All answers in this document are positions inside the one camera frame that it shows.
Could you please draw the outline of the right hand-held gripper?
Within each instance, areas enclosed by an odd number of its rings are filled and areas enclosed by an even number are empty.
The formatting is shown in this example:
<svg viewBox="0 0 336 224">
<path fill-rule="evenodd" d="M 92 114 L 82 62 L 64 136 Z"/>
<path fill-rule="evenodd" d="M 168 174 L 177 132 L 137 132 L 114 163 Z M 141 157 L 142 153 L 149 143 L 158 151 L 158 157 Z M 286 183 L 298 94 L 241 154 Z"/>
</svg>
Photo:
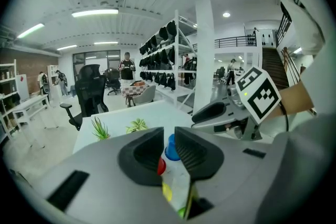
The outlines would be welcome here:
<svg viewBox="0 0 336 224">
<path fill-rule="evenodd" d="M 213 102 L 192 116 L 192 129 L 233 130 L 239 140 L 261 140 L 262 121 L 279 105 L 281 96 L 268 72 L 253 66 L 227 87 L 228 103 Z"/>
</svg>

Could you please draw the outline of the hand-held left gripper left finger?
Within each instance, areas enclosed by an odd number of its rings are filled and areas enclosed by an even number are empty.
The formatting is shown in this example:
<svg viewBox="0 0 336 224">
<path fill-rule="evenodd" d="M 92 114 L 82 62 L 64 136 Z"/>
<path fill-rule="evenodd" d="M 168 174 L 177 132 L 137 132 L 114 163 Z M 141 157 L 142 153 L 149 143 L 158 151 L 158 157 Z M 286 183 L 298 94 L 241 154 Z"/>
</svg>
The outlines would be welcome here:
<svg viewBox="0 0 336 224">
<path fill-rule="evenodd" d="M 163 139 L 156 127 L 95 142 L 34 185 L 14 182 L 48 223 L 181 223 L 157 174 Z"/>
</svg>

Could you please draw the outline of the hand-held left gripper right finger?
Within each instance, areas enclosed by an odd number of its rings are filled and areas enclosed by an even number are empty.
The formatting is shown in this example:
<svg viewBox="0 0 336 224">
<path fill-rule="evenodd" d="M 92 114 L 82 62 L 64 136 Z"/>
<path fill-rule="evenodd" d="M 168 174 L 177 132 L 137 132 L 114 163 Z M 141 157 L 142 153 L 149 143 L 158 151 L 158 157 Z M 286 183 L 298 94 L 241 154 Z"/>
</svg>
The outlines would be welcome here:
<svg viewBox="0 0 336 224">
<path fill-rule="evenodd" d="M 191 180 L 187 222 L 262 223 L 258 214 L 287 144 L 286 135 L 263 144 L 176 127 L 176 151 Z"/>
</svg>

